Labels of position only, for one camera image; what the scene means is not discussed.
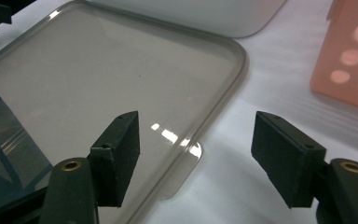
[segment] white plastic box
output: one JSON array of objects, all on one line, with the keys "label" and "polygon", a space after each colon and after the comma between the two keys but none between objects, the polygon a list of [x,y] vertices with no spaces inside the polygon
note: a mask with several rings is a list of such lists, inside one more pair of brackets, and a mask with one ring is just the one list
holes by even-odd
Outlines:
[{"label": "white plastic box", "polygon": [[244,37],[263,28],[285,0],[94,0],[203,31]]}]

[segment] white surface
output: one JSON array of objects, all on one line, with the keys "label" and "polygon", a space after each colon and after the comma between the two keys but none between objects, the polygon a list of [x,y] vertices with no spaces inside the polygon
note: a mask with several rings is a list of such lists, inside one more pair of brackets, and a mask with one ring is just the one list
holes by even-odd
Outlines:
[{"label": "white surface", "polygon": [[285,0],[91,0],[215,34],[243,37],[260,30]]},{"label": "white surface", "polygon": [[[38,0],[22,11],[13,25],[2,27],[0,48],[62,2]],[[309,87],[330,4],[289,0],[263,30],[238,39],[250,55],[248,77],[201,139],[205,151],[198,166],[175,196],[151,208],[144,223],[316,223],[314,209],[286,207],[250,147],[255,111],[262,110],[327,147],[327,161],[358,161],[358,108]]]}]

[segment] glass plate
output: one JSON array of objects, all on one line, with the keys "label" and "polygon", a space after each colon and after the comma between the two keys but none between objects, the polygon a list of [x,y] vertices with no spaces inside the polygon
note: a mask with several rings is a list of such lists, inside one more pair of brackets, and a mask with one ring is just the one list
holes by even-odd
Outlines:
[{"label": "glass plate", "polygon": [[86,157],[116,116],[139,111],[123,207],[100,209],[102,223],[129,222],[164,179],[186,179],[197,139],[247,68],[230,39],[74,1],[0,51],[0,97],[52,165]]}]

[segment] black clamp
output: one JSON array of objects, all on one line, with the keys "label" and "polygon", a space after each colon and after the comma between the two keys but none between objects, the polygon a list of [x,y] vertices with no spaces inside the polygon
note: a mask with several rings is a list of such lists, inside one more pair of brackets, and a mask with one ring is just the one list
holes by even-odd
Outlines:
[{"label": "black clamp", "polygon": [[281,117],[257,112],[252,155],[289,208],[319,201],[320,224],[358,224],[358,161],[324,162],[326,149]]},{"label": "black clamp", "polygon": [[120,207],[140,155],[138,112],[123,114],[87,158],[62,161],[48,186],[0,208],[0,224],[96,224],[98,206]]}]

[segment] brass screw insert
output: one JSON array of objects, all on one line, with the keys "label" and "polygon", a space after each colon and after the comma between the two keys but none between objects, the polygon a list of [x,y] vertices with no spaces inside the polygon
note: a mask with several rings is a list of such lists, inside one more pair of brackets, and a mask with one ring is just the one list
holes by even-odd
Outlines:
[{"label": "brass screw insert", "polygon": [[343,161],[342,163],[340,163],[340,165],[342,166],[342,168],[344,168],[347,171],[351,171],[354,173],[358,174],[358,164],[351,162],[351,161]]},{"label": "brass screw insert", "polygon": [[74,171],[77,168],[79,168],[81,166],[81,162],[80,161],[68,161],[63,167],[62,169],[64,171]]}]

